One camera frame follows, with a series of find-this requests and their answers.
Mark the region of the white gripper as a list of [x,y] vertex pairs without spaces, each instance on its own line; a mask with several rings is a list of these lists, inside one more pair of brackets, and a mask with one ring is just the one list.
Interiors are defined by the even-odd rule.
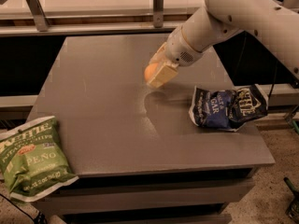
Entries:
[[158,66],[147,84],[152,88],[162,87],[178,74],[178,65],[190,66],[202,56],[202,52],[194,50],[187,43],[182,27],[177,27],[149,60],[149,64],[157,63]]

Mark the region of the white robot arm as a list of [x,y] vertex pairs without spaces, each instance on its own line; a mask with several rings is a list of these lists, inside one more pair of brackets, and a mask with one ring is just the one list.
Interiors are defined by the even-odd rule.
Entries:
[[241,30],[253,35],[298,76],[298,13],[273,0],[204,0],[150,59],[145,81],[153,88],[163,86],[178,74],[179,67],[194,64],[211,46]]

